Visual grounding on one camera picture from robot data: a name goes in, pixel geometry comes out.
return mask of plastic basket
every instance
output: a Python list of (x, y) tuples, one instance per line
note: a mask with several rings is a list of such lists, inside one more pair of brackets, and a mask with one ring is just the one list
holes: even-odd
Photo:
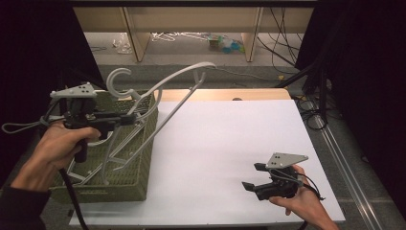
[[(97, 101), (98, 110), (107, 111), (128, 111), (134, 105), (133, 101), (114, 101), (108, 92), (99, 92)], [(141, 108), (150, 109), (155, 103), (154, 97), (145, 99)], [(116, 155), (116, 157), (127, 159), (131, 152), (135, 152), (155, 130), (158, 118), (158, 109), (147, 117), (145, 127)], [(121, 131), (114, 142), (114, 149), (133, 130), (133, 126), (122, 126)], [(88, 148), (87, 160), (84, 163), (76, 164), (72, 172), (86, 176), (102, 163), (109, 141), (95, 147)], [(119, 202), (119, 201), (142, 201), (147, 198), (147, 184), (149, 166), (151, 162), (153, 141), (128, 165), (119, 172), (112, 170), (121, 164), (109, 162), (106, 167), (105, 177), (109, 184), (102, 183), (101, 172), (97, 173), (84, 185), (74, 185), (77, 197), (81, 203), (89, 202)], [(58, 176), (54, 186), (51, 188), (52, 198), (62, 203), (70, 203), (71, 199), (66, 191), (63, 180)]]

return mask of black cable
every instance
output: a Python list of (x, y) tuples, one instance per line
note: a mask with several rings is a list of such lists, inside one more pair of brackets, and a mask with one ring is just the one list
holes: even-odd
[(298, 36), (298, 38), (301, 40), (301, 42), (303, 41), (303, 39), (299, 36), (299, 34), (296, 34)]
[(275, 52), (275, 49), (271, 50), (271, 48), (269, 48), (267, 45), (265, 45), (265, 43), (262, 42), (262, 40), (260, 40), (260, 38), (258, 37), (258, 41), (265, 47), (266, 50), (268, 50), (269, 52), (271, 52), (272, 54), (278, 56), (278, 58), (286, 61), (288, 64), (290, 64), (291, 66), (295, 66), (295, 63), (291, 62), (290, 60), (286, 59), (285, 57), (283, 57), (282, 55), (278, 54)]
[(297, 105), (297, 107), (298, 107), (299, 110), (300, 110), (300, 114), (301, 114), (301, 116), (302, 116), (302, 120), (305, 121), (307, 127), (310, 128), (310, 129), (312, 129), (312, 130), (321, 130), (321, 129), (324, 129), (324, 128), (327, 126), (327, 118), (324, 118), (323, 116), (320, 116), (321, 119), (322, 119), (322, 121), (323, 121), (323, 124), (322, 124), (321, 127), (315, 127), (315, 126), (312, 126), (312, 125), (310, 124), (311, 118), (313, 118), (313, 117), (315, 117), (315, 116), (319, 116), (319, 115), (321, 114), (320, 109), (314, 109), (314, 108), (304, 109), (304, 108), (302, 107), (302, 103), (312, 103), (312, 104), (313, 104), (313, 102), (312, 102), (312, 101), (296, 102), (296, 105)]
[(284, 43), (281, 43), (281, 42), (277, 41), (270, 33), (268, 33), (268, 35), (269, 35), (269, 37), (270, 37), (272, 40), (274, 40), (275, 42), (277, 42), (278, 45), (285, 46), (285, 47), (287, 47), (287, 48), (294, 49), (294, 50), (299, 50), (299, 48), (296, 48), (296, 47), (293, 47), (293, 46), (289, 46), (289, 45), (286, 45), (286, 44), (284, 44)]
[(284, 38), (284, 41), (287, 44), (287, 47), (288, 47), (290, 56), (292, 57), (292, 60), (296, 62), (297, 58), (296, 58), (295, 54), (293, 53), (291, 46), (289, 45), (289, 41), (287, 39), (286, 27), (284, 25), (284, 12), (285, 12), (286, 8), (281, 8), (281, 10), (282, 10), (282, 22), (281, 22), (280, 31), (282, 32), (282, 37)]
[[(300, 174), (300, 173), (298, 173), (299, 175), (302, 175), (302, 176), (305, 176), (307, 179), (309, 179), (306, 175), (304, 175), (304, 174)], [(314, 189), (313, 187), (311, 187), (310, 185), (308, 185), (308, 184), (304, 184), (304, 187), (305, 188), (307, 188), (308, 190), (311, 190), (311, 192), (313, 192), (316, 196), (317, 196), (317, 198), (319, 198), (319, 200), (324, 200), (324, 198), (323, 197), (321, 197), (321, 195), (320, 195), (320, 193), (319, 193), (319, 190), (316, 190), (316, 189)]]
[(304, 221), (304, 223), (302, 223), (301, 227), (298, 228), (298, 230), (304, 230), (307, 227), (307, 221)]
[(278, 33), (277, 41), (278, 41), (279, 35), (282, 35), (282, 37), (284, 38), (284, 41), (285, 41), (286, 44), (287, 44), (288, 51), (289, 51), (290, 56), (292, 57), (292, 60), (293, 60), (293, 61), (296, 61), (297, 58), (296, 58), (295, 54), (293, 53), (292, 49), (290, 49), (290, 45), (289, 45), (289, 42), (288, 42), (288, 40), (287, 40), (286, 27), (285, 27), (285, 25), (284, 25), (284, 12), (285, 12), (285, 8), (281, 8), (281, 10), (282, 10), (282, 22), (281, 22), (281, 25), (280, 25), (280, 23), (278, 22), (278, 19), (277, 19), (277, 17), (275, 16), (275, 14), (274, 14), (272, 8), (269, 8), (269, 9), (270, 9), (270, 11), (271, 11), (271, 13), (272, 13), (272, 16), (274, 17), (274, 20), (275, 20), (275, 22), (277, 23), (277, 26), (278, 26), (279, 33)]
[(75, 207), (75, 211), (77, 212), (78, 220), (80, 223), (80, 226), (83, 230), (89, 230), (89, 228), (86, 225), (86, 222), (84, 222), (83, 219), (83, 214), (81, 213), (81, 209), (79, 206), (78, 198), (76, 197), (74, 187), (72, 186), (72, 182), (69, 179), (68, 173), (65, 171), (65, 169), (60, 169), (59, 170), (60, 176), (62, 176), (63, 181), (65, 182), (66, 189), (68, 190), (69, 196), (71, 197), (72, 204)]
[(103, 51), (103, 50), (107, 50), (107, 47), (105, 47), (105, 46), (91, 46), (90, 50), (92, 52)]

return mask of black sleeve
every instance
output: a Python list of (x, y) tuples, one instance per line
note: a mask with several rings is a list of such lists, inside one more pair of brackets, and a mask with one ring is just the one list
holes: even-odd
[(40, 215), (50, 195), (5, 187), (0, 197), (0, 229), (45, 230)]

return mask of human hand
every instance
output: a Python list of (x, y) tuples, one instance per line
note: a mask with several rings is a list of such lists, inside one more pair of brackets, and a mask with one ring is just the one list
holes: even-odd
[(57, 171), (66, 167), (80, 151), (77, 142), (81, 139), (96, 139), (100, 135), (92, 127), (67, 129), (61, 121), (51, 123), (11, 186), (30, 191), (47, 191)]
[[(305, 174), (303, 168), (297, 165), (293, 165), (292, 167), (297, 173)], [(302, 176), (302, 181), (304, 184), (309, 185), (304, 176)], [(269, 198), (269, 201), (275, 205), (286, 208), (285, 213), (287, 216), (293, 212), (319, 229), (338, 229), (338, 226), (331, 220), (319, 198), (306, 187), (300, 187), (296, 195), (292, 198), (272, 196)]]

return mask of black curtain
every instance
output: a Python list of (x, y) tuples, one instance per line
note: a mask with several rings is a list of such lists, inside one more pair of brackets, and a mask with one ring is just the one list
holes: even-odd
[[(0, 125), (38, 121), (62, 75), (68, 86), (82, 81), (102, 85), (96, 61), (67, 2), (1, 1), (0, 21)], [(2, 186), (26, 151), (34, 129), (14, 135), (0, 133)]]
[[(339, 34), (338, 51), (332, 47), (336, 54), (329, 57), (327, 77), (361, 150), (406, 219), (406, 112), (402, 100), (406, 3), (355, 0), (351, 6), (355, 15), (345, 33)], [(312, 51), (320, 50), (319, 44), (326, 38), (323, 30), (333, 25), (331, 17), (337, 18), (330, 8), (319, 10), (313, 13), (304, 36), (297, 63), (300, 69), (314, 60), (317, 52)]]

